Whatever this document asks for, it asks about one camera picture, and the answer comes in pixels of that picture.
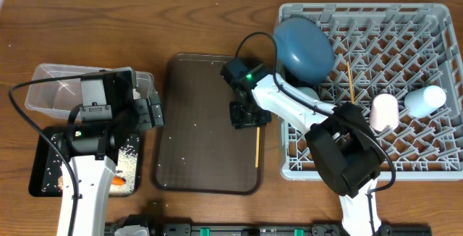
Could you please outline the orange carrot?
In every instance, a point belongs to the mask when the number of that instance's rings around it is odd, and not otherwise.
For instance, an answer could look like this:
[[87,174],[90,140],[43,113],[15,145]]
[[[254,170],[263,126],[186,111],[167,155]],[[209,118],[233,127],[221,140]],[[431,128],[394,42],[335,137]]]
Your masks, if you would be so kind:
[[111,184],[115,186],[123,186],[125,184],[125,180],[122,177],[115,176],[111,181]]

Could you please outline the dark blue plate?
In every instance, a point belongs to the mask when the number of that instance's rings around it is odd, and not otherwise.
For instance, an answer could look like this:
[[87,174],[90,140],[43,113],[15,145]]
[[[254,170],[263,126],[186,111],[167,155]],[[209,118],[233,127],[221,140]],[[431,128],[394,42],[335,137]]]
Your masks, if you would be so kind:
[[334,68],[335,55],[325,33],[313,22],[290,18],[274,28],[279,60],[298,80],[322,83]]

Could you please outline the wooden chopstick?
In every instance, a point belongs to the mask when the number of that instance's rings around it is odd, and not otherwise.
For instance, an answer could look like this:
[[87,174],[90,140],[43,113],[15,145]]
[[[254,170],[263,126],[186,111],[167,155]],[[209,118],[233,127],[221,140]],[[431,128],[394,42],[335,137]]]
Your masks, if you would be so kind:
[[348,74],[348,80],[349,80],[350,101],[351,101],[352,104],[355,104],[352,69],[351,69],[351,66],[350,66],[349,62],[347,62],[347,74]]
[[255,141],[255,168],[259,167],[260,162],[260,127],[256,128],[256,141]]

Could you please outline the pink cup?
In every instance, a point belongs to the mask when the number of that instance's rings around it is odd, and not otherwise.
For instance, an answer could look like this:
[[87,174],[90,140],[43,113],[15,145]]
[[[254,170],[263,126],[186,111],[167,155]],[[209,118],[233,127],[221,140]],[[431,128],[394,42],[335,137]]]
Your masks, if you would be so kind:
[[387,127],[395,129],[399,126],[399,105],[397,99],[391,94],[377,95],[371,104],[370,126],[379,132]]

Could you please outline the light blue cup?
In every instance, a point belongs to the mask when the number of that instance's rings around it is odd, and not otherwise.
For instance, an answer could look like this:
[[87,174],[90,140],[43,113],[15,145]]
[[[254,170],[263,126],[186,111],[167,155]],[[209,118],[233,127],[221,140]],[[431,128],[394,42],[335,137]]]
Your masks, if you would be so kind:
[[430,85],[418,90],[409,92],[404,99],[404,106],[409,109],[409,114],[415,118],[423,118],[446,102],[444,89],[436,85]]

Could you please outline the brown food scrap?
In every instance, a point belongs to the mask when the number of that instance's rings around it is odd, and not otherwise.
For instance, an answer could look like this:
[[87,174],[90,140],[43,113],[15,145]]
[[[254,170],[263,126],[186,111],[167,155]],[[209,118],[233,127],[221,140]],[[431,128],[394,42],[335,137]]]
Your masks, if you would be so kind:
[[60,176],[60,177],[58,178],[57,187],[58,187],[60,190],[63,190],[63,188],[64,188],[64,179],[63,179],[62,176]]

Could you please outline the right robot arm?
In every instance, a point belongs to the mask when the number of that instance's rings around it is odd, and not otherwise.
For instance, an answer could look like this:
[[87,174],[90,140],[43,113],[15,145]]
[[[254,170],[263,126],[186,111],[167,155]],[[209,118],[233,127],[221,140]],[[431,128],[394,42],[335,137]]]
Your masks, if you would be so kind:
[[381,164],[391,159],[379,146],[358,106],[327,104],[291,86],[263,64],[248,67],[239,57],[227,62],[220,75],[237,99],[229,104],[237,128],[268,124],[273,114],[305,137],[322,181],[337,194],[348,235],[377,235],[381,221],[375,193]]

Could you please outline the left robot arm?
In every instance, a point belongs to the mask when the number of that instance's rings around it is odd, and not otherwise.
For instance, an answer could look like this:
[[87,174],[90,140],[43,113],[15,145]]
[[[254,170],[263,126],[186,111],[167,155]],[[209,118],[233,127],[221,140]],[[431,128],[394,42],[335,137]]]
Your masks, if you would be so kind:
[[79,77],[82,103],[71,110],[55,147],[64,157],[58,235],[102,235],[118,150],[137,131],[164,124],[160,98],[137,92],[131,67]]

